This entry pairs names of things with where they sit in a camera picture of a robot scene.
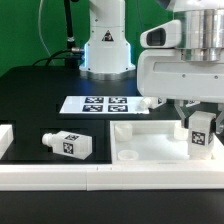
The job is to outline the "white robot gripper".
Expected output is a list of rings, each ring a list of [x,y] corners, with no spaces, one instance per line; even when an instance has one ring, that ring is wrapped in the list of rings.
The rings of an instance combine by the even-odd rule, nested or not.
[[[189,127],[189,111],[184,100],[223,103],[212,131],[224,131],[224,56],[216,62],[186,62],[175,49],[149,49],[140,54],[137,88],[144,97],[178,99],[174,107],[181,126]]]

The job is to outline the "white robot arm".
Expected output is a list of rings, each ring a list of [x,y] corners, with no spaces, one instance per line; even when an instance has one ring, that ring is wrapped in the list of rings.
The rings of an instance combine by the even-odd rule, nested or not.
[[[224,0],[90,0],[81,74],[137,72],[145,97],[217,103],[224,131]]]

